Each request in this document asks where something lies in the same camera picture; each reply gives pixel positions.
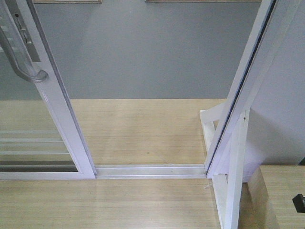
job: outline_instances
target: glass panel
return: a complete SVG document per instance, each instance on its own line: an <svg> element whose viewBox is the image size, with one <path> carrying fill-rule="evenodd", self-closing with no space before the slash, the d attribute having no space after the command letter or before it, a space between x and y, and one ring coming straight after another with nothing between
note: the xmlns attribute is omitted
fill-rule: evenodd
<svg viewBox="0 0 305 229"><path fill-rule="evenodd" d="M0 17L21 68L27 71L6 25ZM0 172L77 172L35 84L15 74L3 49L0 82Z"/></svg>

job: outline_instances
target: wooden cabinet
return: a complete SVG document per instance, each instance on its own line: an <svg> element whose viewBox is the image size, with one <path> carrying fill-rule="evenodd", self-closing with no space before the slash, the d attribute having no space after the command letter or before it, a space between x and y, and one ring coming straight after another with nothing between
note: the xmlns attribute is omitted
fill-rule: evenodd
<svg viewBox="0 0 305 229"><path fill-rule="evenodd" d="M304 229L292 198L305 193L305 166L260 166L248 183L260 229Z"/></svg>

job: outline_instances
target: glass door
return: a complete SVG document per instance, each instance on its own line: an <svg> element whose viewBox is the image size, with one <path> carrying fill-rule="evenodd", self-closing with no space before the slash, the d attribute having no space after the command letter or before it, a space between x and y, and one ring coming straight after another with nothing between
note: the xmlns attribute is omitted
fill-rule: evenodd
<svg viewBox="0 0 305 229"><path fill-rule="evenodd" d="M0 179L94 173L32 2L0 0Z"/></svg>

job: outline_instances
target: metal door handle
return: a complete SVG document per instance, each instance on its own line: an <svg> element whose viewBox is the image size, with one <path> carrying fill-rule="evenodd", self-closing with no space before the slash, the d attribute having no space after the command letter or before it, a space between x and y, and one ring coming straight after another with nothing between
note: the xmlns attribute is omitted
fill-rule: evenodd
<svg viewBox="0 0 305 229"><path fill-rule="evenodd" d="M44 81L48 74L44 70L40 70L35 76L31 76L28 73L24 72L17 61L17 58L15 56L15 53L13 51L12 46L10 45L9 40L7 39L4 31L2 30L0 26L0 45L7 56L14 72L22 79L31 82L31 83L40 83Z"/></svg>

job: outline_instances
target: wooden panel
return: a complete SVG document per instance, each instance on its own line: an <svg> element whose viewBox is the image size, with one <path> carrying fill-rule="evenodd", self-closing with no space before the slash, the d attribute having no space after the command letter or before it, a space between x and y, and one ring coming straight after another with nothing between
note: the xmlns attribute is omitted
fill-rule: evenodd
<svg viewBox="0 0 305 229"><path fill-rule="evenodd" d="M261 166L248 184L261 229L304 229L305 214L292 202L305 193L304 166Z"/></svg>
<svg viewBox="0 0 305 229"><path fill-rule="evenodd" d="M145 0L145 2L261 2L262 0Z"/></svg>
<svg viewBox="0 0 305 229"><path fill-rule="evenodd" d="M34 3L102 3L102 0L33 0Z"/></svg>
<svg viewBox="0 0 305 229"><path fill-rule="evenodd" d="M239 229L258 229L248 185L243 184L239 208Z"/></svg>
<svg viewBox="0 0 305 229"><path fill-rule="evenodd" d="M252 175L248 186L259 229L279 229L260 169Z"/></svg>
<svg viewBox="0 0 305 229"><path fill-rule="evenodd" d="M1 181L1 229L219 229L208 179Z"/></svg>
<svg viewBox="0 0 305 229"><path fill-rule="evenodd" d="M96 165L204 162L199 111L224 99L72 100Z"/></svg>

